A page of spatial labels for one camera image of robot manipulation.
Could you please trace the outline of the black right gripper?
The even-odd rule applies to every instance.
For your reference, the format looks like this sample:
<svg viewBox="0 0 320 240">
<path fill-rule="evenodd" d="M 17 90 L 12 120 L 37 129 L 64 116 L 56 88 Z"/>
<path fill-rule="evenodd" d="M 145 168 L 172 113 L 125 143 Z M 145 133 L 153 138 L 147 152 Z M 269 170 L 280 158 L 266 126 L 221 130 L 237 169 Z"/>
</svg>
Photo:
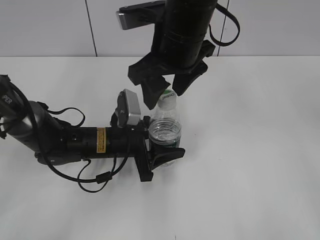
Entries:
<svg viewBox="0 0 320 240">
<path fill-rule="evenodd" d="M 141 85 L 143 102 L 149 110 L 153 110 L 160 96 L 171 85 L 164 76 L 174 75 L 172 89 L 178 96 L 182 96 L 190 85 L 208 70 L 203 59 L 212 56 L 215 48 L 211 42 L 205 40 L 195 63 L 187 68 L 165 63 L 150 52 L 128 67 L 128 77 L 134 85 Z"/>
</svg>

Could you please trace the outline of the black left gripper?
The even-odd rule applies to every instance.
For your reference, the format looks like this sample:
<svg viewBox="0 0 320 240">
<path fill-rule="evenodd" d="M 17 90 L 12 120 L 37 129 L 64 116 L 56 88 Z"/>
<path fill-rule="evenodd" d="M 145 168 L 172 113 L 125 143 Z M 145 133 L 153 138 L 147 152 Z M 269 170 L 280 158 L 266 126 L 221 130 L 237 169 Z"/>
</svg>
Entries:
<svg viewBox="0 0 320 240">
<path fill-rule="evenodd" d="M 115 158 L 123 158 L 119 167 L 113 171 L 113 176 L 122 170 L 128 158 L 134 158 L 141 182 L 150 182 L 152 170 L 173 160 L 183 158 L 186 150 L 175 147 L 158 147 L 150 151 L 150 160 L 146 140 L 151 117 L 146 115 L 135 126 L 118 127 L 118 117 L 112 116 L 109 128 L 109 152 Z"/>
</svg>

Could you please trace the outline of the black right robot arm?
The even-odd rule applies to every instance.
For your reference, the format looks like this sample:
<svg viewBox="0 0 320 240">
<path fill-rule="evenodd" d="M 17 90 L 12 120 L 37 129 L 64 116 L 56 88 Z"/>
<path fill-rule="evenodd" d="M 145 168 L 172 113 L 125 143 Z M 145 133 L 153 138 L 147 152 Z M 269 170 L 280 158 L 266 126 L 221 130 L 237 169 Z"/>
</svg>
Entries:
<svg viewBox="0 0 320 240">
<path fill-rule="evenodd" d="M 150 52 L 129 66 L 128 77 L 141 86 L 150 110 L 169 86 L 181 96 L 208 70 L 203 59 L 212 56 L 215 46 L 205 35 L 216 5 L 215 0 L 166 0 L 161 11 L 154 4 L 135 8 L 142 20 L 154 24 L 154 35 Z M 167 75 L 174 75 L 172 84 Z"/>
</svg>

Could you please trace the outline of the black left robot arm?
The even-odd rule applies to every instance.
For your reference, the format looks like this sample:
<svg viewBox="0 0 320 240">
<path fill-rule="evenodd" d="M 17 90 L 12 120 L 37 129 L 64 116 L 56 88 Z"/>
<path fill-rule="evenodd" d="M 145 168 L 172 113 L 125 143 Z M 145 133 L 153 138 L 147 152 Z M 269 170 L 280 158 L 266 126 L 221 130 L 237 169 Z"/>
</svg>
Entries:
<svg viewBox="0 0 320 240">
<path fill-rule="evenodd" d="M 119 93 L 109 127 L 73 125 L 58 115 L 45 103 L 28 100 L 7 75 L 1 75 L 1 138 L 12 136 L 53 172 L 82 160 L 133 158 L 140 180 L 149 182 L 154 169 L 185 154 L 179 147 L 147 147 L 150 117 L 141 116 L 137 94 L 128 89 Z"/>
</svg>

